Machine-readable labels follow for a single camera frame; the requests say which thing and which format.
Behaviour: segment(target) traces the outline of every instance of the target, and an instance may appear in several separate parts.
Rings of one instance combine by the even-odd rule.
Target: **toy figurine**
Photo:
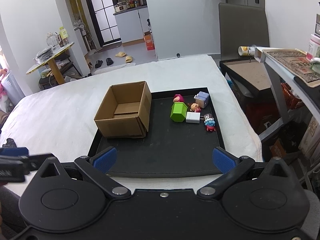
[[[180,94],[176,94],[174,95],[174,99],[173,99],[173,102],[176,103],[176,102],[184,102],[184,99],[183,99],[183,96],[180,95]]]
[[[191,111],[191,112],[195,112],[195,113],[199,113],[199,112],[201,112],[201,108],[200,108],[200,106],[199,106],[197,103],[193,103],[193,104],[190,106],[190,111]]]
[[[210,132],[216,130],[214,127],[215,124],[216,124],[216,122],[213,120],[213,118],[209,118],[209,119],[205,120],[205,122],[204,122],[204,125],[207,128],[207,131],[210,131]]]
[[[200,91],[195,95],[194,99],[201,108],[205,108],[209,102],[209,97],[210,95],[208,93]]]

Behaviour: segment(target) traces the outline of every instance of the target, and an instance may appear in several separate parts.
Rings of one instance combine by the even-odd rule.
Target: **black tray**
[[[89,156],[109,146],[117,149],[116,164],[109,175],[135,178],[178,178],[220,174],[212,164],[212,151],[224,147],[217,115],[211,98],[201,115],[212,113],[216,132],[206,131],[204,121],[200,124],[174,122],[170,119],[172,100],[181,94],[185,103],[194,103],[193,97],[207,88],[185,89],[152,93],[149,132],[145,138],[102,137],[97,131]]]

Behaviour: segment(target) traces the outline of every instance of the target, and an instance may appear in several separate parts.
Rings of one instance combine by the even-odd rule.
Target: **white container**
[[[320,38],[314,34],[311,34],[307,52],[307,60],[312,60],[314,57],[320,57]]]
[[[240,46],[238,49],[238,53],[240,56],[252,56],[254,57],[254,53],[256,51],[256,47],[251,46],[251,47],[247,47],[247,46]]]

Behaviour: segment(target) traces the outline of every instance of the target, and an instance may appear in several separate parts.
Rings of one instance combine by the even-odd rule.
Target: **gray chair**
[[[269,47],[268,22],[262,8],[219,4],[221,60],[240,58],[240,46]]]

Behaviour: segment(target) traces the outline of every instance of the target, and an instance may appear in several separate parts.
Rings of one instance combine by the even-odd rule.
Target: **plastic bottle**
[[[68,39],[68,33],[67,30],[62,26],[60,27],[60,36],[61,39],[63,41],[64,46],[66,46],[67,44],[69,44],[69,39]]]
[[[46,41],[48,46],[52,46],[53,49],[56,49],[58,47],[58,40],[55,34],[48,32]]]
[[[307,59],[312,60],[314,57],[320,57],[320,38],[314,34],[311,34]]]

